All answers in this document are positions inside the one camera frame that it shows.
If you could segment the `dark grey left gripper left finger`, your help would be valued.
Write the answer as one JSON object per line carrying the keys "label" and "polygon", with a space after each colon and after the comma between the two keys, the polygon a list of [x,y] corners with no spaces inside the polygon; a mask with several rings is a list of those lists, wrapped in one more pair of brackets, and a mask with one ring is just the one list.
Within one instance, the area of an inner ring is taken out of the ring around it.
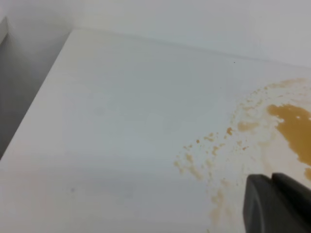
{"label": "dark grey left gripper left finger", "polygon": [[272,177],[252,174],[247,177],[243,202],[243,221],[247,233],[304,233],[291,220]]}

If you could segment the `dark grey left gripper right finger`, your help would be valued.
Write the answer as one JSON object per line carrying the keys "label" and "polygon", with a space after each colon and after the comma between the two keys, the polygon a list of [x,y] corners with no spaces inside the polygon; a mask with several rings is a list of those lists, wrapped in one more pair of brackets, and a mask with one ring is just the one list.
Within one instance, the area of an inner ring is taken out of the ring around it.
{"label": "dark grey left gripper right finger", "polygon": [[311,190],[284,173],[273,173],[272,182],[280,192],[292,222],[311,232]]}

